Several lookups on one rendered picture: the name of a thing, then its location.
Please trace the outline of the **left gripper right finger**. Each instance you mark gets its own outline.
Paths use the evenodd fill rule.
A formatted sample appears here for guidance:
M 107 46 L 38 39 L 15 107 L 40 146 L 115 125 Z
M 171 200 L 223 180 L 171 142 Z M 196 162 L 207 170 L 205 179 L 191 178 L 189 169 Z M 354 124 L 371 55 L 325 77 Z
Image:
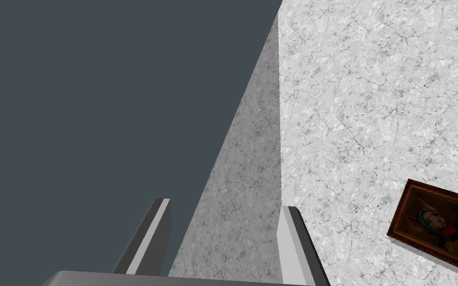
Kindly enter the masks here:
M 281 206 L 277 243 L 284 284 L 331 286 L 298 208 Z

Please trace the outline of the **brown framed painting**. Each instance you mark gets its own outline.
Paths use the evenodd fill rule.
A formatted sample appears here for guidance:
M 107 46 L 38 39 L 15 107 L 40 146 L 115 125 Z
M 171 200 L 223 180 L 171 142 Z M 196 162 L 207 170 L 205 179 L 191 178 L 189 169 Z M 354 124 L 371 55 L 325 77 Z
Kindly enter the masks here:
M 408 179 L 387 236 L 458 268 L 458 193 Z

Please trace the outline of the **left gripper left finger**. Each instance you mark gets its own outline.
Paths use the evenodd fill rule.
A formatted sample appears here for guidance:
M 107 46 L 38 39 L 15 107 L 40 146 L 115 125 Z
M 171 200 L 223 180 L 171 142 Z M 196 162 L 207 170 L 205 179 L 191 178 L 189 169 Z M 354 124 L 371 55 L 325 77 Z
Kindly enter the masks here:
M 159 276 L 171 230 L 170 199 L 157 198 L 148 208 L 113 272 Z

